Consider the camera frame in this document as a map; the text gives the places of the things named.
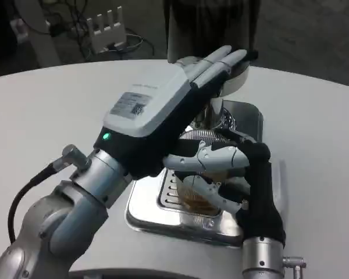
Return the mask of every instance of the metal connector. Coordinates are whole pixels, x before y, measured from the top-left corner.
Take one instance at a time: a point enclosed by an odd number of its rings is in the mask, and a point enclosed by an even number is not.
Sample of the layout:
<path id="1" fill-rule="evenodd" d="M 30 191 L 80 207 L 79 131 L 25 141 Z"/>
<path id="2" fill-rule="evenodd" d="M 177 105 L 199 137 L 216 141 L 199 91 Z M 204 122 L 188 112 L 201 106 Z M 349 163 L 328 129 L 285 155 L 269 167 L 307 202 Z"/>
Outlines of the metal connector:
<path id="1" fill-rule="evenodd" d="M 302 269 L 307 267 L 307 263 L 303 257 L 283 257 L 283 266 L 293 269 L 294 279 L 303 279 Z"/>
<path id="2" fill-rule="evenodd" d="M 91 166 L 91 159 L 86 157 L 75 145 L 69 144 L 62 151 L 62 157 L 52 163 L 53 168 L 60 172 L 73 164 L 78 171 L 85 171 Z"/>

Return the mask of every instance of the floor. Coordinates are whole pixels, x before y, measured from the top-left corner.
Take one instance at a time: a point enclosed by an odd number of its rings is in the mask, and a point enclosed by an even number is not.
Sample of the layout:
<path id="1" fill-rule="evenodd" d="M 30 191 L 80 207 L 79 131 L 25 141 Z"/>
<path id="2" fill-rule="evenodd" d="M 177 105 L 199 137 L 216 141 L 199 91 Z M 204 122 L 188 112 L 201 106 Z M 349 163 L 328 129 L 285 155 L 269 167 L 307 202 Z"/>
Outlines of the floor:
<path id="1" fill-rule="evenodd" d="M 126 27 L 132 28 L 155 46 L 148 45 L 123 59 L 165 59 L 165 25 L 161 1 L 114 0 L 123 5 Z M 111 1 L 94 0 L 86 14 L 111 8 Z M 77 45 L 62 36 L 55 45 L 64 64 L 82 61 Z M 349 85 L 349 0 L 262 1 L 254 65 L 291 71 Z M 120 59 L 115 53 L 93 56 L 90 61 Z M 14 57 L 0 61 L 0 76 L 36 69 L 29 43 L 21 44 Z"/>

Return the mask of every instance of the barcode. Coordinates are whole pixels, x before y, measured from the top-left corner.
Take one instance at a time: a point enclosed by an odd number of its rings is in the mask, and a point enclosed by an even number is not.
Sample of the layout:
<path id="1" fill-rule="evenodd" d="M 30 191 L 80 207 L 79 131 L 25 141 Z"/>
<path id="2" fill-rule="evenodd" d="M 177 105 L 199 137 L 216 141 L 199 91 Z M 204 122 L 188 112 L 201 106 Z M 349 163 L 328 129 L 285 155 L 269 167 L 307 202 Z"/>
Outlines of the barcode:
<path id="1" fill-rule="evenodd" d="M 140 114 L 143 112 L 144 107 L 145 107 L 145 105 L 143 105 L 143 104 L 141 104 L 141 103 L 137 103 L 137 104 L 133 107 L 131 113 L 134 114 L 134 115 L 140 115 Z"/>

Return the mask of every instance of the espresso machine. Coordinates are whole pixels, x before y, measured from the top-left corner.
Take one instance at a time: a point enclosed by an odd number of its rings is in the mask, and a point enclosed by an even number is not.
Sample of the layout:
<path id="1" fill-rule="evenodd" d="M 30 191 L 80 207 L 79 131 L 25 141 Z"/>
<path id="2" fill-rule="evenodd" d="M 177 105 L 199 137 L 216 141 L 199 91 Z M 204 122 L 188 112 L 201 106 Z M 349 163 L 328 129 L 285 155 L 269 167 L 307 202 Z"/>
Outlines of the espresso machine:
<path id="1" fill-rule="evenodd" d="M 191 71 L 207 54 L 229 45 L 231 51 L 248 52 L 230 79 L 204 110 L 193 120 L 181 138 L 204 140 L 207 144 L 225 139 L 214 132 L 227 128 L 262 141 L 263 115 L 254 105 L 227 101 L 224 97 L 243 86 L 250 61 L 257 58 L 254 49 L 259 0 L 173 0 L 164 1 L 168 62 Z M 283 216 L 287 212 L 286 189 L 281 179 L 281 161 L 272 158 L 272 181 L 275 203 Z M 218 173 L 220 179 L 228 174 Z M 233 182 L 248 195 L 249 185 L 238 174 Z M 241 199 L 241 206 L 248 206 Z M 224 246 L 241 246 L 242 231 L 234 216 L 204 201 L 187 189 L 171 170 L 163 170 L 157 177 L 146 177 L 135 182 L 126 209 L 126 220 L 135 230 L 211 242 Z"/>

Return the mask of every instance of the round table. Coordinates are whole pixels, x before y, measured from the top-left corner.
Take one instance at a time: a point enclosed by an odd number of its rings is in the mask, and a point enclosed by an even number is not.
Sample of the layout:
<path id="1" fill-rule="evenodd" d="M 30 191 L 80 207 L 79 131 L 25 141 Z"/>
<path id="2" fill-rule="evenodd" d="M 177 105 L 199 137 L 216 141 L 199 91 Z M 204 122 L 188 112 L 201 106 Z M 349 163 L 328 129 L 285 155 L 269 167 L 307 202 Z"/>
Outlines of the round table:
<path id="1" fill-rule="evenodd" d="M 89 63 L 0 77 L 0 255 L 9 245 L 6 217 L 17 191 L 65 145 L 91 152 L 105 112 L 137 76 L 159 63 L 166 62 Z M 227 99 L 258 107 L 265 118 L 264 141 L 286 162 L 285 255 L 306 258 L 306 278 L 349 278 L 349 87 L 252 67 L 246 84 Z M 17 232 L 29 206 L 72 171 L 25 196 Z M 201 279 L 241 278 L 239 249 L 133 231 L 124 219 L 129 192 L 130 187 L 111 207 L 72 270 L 136 267 Z"/>

